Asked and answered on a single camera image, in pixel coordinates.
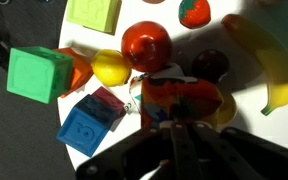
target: red toy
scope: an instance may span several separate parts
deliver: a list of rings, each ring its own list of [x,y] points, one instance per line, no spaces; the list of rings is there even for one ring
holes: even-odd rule
[[[129,27],[122,37],[122,54],[140,72],[157,72],[172,54],[172,41],[158,23],[143,21]]]
[[[92,96],[113,108],[117,112],[117,118],[122,117],[125,114],[124,103],[102,86],[98,88]]]
[[[141,125],[158,128],[162,121],[181,119],[186,123],[203,121],[216,128],[222,103],[221,92],[206,80],[147,77],[142,80]]]
[[[207,0],[183,0],[179,7],[180,23],[194,29],[211,21],[211,9]]]

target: red apple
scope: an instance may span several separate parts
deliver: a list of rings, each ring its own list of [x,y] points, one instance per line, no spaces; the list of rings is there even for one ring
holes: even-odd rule
[[[122,54],[140,72],[159,71],[172,54],[166,29],[155,22],[142,21],[129,27],[122,37]]]

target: yellow toy block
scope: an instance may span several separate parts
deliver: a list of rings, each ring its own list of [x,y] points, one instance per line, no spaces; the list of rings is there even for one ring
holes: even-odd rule
[[[119,5],[120,0],[68,0],[67,21],[110,33]]]

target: strawberry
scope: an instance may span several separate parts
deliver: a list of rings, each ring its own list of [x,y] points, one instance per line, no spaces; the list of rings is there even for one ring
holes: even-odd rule
[[[179,7],[180,23],[194,29],[211,21],[211,10],[207,0],[183,0]]]

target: toy banana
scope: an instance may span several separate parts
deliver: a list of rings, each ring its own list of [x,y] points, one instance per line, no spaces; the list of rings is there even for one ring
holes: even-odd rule
[[[262,114],[269,115],[288,104],[288,51],[271,33],[236,14],[228,14],[222,24],[230,37],[262,65],[268,82],[268,102]]]

